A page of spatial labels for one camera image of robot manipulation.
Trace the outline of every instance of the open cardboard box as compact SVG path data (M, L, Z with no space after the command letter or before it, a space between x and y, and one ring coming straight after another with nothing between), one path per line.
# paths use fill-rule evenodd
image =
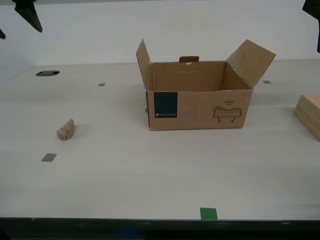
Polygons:
M275 58L246 40L226 61L152 63L142 39L136 52L151 130L237 129L245 123L255 85Z

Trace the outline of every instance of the rock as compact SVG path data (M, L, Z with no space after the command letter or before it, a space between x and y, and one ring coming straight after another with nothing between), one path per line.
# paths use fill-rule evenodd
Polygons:
M74 129L75 122L73 119L70 119L56 131L56 134L61 140L69 140L74 135Z

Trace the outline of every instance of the white table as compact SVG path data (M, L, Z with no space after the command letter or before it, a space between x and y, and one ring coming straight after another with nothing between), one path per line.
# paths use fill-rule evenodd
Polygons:
M135 63L24 72L0 89L0 217L320 220L320 142L293 115L320 94L320 61L274 61L262 80L242 129L150 131Z

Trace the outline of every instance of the green square marker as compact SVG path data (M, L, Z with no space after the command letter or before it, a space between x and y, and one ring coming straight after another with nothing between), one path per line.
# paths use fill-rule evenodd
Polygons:
M217 220L217 210L215 208L200 207L201 220Z

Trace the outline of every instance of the gray square marker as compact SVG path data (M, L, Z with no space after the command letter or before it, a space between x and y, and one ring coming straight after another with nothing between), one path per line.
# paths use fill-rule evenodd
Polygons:
M47 153L44 158L42 158L42 162L52 162L55 157L57 156L57 154L54 153Z

